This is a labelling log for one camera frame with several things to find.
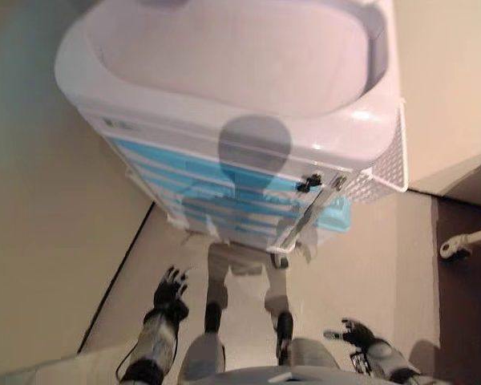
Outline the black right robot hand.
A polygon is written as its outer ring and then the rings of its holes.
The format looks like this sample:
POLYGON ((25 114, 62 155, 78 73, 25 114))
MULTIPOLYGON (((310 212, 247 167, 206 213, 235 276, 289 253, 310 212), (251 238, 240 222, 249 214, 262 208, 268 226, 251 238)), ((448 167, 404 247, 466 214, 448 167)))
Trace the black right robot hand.
POLYGON ((349 343, 363 352, 382 341, 365 324, 355 319, 343 318, 342 325, 345 328, 343 331, 325 330, 324 338, 349 343))

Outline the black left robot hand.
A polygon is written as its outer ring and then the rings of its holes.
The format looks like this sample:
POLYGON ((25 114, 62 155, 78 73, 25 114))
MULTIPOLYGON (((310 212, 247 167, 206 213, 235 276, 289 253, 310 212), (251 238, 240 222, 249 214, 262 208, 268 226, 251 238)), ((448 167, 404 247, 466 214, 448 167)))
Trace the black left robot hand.
POLYGON ((171 266, 160 280, 153 295, 153 311, 173 322, 180 323, 188 316, 188 307, 183 300, 188 288, 187 271, 171 266))

